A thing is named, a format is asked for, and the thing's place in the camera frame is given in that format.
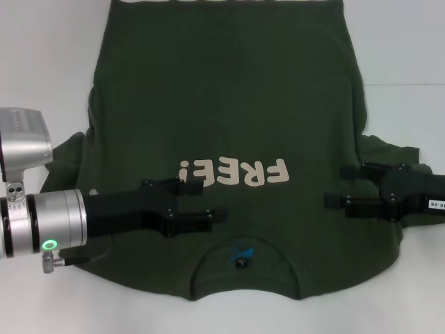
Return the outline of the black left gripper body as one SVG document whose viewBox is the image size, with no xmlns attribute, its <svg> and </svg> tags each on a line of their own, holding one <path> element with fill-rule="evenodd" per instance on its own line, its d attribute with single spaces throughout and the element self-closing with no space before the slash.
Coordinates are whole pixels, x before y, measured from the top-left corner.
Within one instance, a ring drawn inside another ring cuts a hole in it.
<svg viewBox="0 0 445 334">
<path fill-rule="evenodd" d="M 162 188 L 101 193 L 85 197 L 88 238 L 153 230 L 162 234 L 162 222 L 168 214 L 177 214 L 177 195 Z"/>
</svg>

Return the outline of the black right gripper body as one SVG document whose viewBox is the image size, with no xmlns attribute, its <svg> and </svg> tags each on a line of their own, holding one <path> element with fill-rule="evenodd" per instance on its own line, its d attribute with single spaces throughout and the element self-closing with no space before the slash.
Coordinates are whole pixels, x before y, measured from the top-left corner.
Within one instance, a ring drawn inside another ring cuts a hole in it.
<svg viewBox="0 0 445 334">
<path fill-rule="evenodd" d="M 388 217 L 400 221 L 410 214 L 444 215 L 444 176 L 424 174 L 411 166 L 391 167 L 379 183 Z"/>
</svg>

